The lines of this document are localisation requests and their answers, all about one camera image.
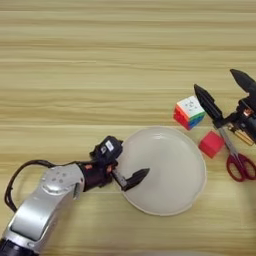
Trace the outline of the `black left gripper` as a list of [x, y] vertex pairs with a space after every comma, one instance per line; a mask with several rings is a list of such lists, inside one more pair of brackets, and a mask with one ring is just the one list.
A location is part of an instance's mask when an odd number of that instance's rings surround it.
[[139, 185], [148, 175], [150, 169], [144, 168], [136, 171], [128, 179], [125, 179], [117, 170], [116, 160], [104, 164], [100, 161], [90, 161], [81, 163], [81, 171], [84, 175], [84, 192], [96, 187], [104, 187], [113, 180], [117, 182], [123, 191], [128, 191]]

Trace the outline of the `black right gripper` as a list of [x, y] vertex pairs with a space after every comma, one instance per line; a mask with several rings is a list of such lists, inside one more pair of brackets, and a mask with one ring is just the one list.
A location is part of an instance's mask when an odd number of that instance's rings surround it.
[[[231, 69], [230, 70], [236, 83], [250, 95], [256, 95], [256, 81], [247, 73]], [[236, 111], [224, 118], [222, 111], [215, 104], [214, 98], [202, 87], [195, 84], [194, 91], [196, 97], [212, 119], [216, 128], [229, 126], [233, 133], [244, 132], [251, 140], [256, 140], [256, 98], [248, 96], [238, 101]]]

